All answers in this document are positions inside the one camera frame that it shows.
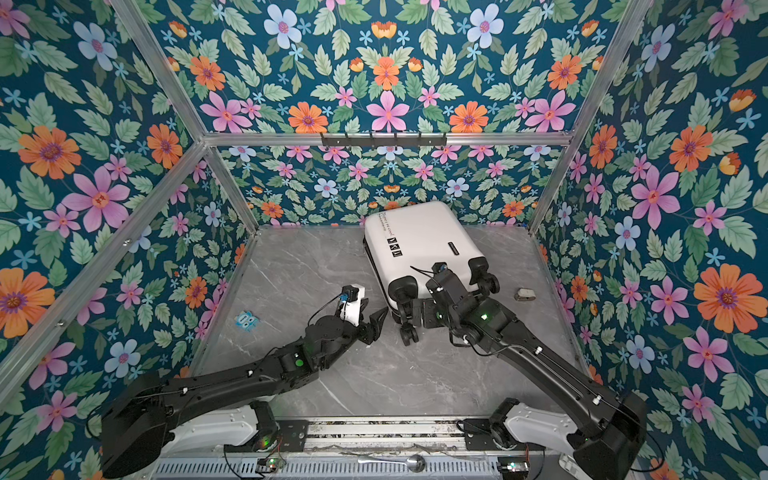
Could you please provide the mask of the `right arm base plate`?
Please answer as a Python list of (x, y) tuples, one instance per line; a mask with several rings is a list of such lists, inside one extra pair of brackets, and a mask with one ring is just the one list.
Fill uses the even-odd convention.
[(521, 443), (517, 441), (499, 442), (491, 435), (489, 420), (486, 418), (465, 418), (456, 421), (460, 433), (463, 435), (465, 448), (468, 451), (499, 451), (530, 453), (542, 452), (544, 448), (537, 444)]

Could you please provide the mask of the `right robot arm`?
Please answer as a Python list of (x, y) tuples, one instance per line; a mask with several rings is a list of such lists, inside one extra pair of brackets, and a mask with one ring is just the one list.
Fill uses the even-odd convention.
[(536, 444), (575, 460), (591, 479), (624, 479), (646, 441), (647, 406), (620, 395), (566, 362), (517, 315), (495, 300), (495, 278), (469, 291), (444, 262), (431, 268), (426, 289), (436, 320), (481, 357), (496, 357), (554, 400), (559, 411), (505, 399), (489, 417), (489, 435), (501, 448)]

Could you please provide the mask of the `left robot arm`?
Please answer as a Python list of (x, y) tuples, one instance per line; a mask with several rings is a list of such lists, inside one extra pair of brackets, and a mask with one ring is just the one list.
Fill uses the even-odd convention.
[(177, 439), (183, 424), (302, 388), (356, 343), (370, 345), (380, 338), (388, 308), (364, 317), (368, 301), (352, 285), (335, 300), (333, 314), (310, 322), (303, 336), (253, 362), (187, 378), (163, 379), (151, 372), (134, 380), (101, 413), (103, 476), (137, 473)]

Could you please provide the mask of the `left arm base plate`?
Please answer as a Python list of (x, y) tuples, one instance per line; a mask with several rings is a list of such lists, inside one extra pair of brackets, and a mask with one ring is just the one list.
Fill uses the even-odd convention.
[(259, 430), (243, 445), (225, 445), (226, 453), (297, 453), (303, 452), (308, 439), (310, 422), (306, 420), (278, 420), (276, 426)]

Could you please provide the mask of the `black suitcase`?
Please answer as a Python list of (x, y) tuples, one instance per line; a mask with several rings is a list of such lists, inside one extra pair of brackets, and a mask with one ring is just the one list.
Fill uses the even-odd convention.
[(402, 342), (419, 341), (417, 328), (458, 325), (434, 294), (443, 285), (464, 296), (486, 298), (500, 290), (489, 262), (451, 209), (432, 201), (366, 217), (363, 246)]

